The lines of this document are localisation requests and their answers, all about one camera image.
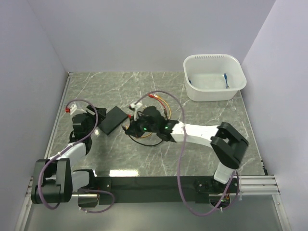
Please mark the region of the black network switch box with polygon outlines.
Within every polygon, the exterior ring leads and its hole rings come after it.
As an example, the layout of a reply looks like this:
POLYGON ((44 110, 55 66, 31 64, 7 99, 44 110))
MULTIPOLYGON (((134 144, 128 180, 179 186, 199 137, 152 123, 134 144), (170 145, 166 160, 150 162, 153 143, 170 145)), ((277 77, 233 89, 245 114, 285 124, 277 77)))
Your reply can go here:
POLYGON ((100 123, 98 128, 106 135, 110 135, 126 119, 128 119, 128 114, 118 106, 115 106, 106 114, 106 118, 100 123))

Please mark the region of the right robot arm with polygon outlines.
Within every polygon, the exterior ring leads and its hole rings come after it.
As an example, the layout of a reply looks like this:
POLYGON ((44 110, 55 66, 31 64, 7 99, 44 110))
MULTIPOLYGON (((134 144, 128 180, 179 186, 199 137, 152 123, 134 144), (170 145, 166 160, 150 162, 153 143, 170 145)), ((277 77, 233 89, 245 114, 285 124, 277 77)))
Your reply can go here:
POLYGON ((212 148, 219 159, 212 179, 212 188, 217 192, 228 187, 229 179, 239 168, 249 145, 248 140, 230 123, 222 122, 219 126, 185 124, 163 117, 155 106, 135 111, 129 119, 129 126, 123 129, 134 138, 140 138, 147 132, 166 142, 190 142, 212 148))

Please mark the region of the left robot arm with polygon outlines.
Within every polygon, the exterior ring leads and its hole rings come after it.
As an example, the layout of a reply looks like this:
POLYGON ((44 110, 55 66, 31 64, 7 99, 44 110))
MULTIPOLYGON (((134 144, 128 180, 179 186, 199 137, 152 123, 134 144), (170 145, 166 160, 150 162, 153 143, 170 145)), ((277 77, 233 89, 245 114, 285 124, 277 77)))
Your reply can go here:
POLYGON ((97 181, 91 169, 72 170, 79 159, 86 156, 92 146, 90 137, 92 131, 106 118, 105 108, 87 109, 77 108, 76 104, 65 110, 70 113, 73 130, 69 135, 69 143, 58 154, 48 158, 39 159, 35 163, 31 200, 34 204, 41 204, 40 196, 44 197, 44 204, 69 202, 73 192, 82 189, 85 193, 96 190, 97 181))

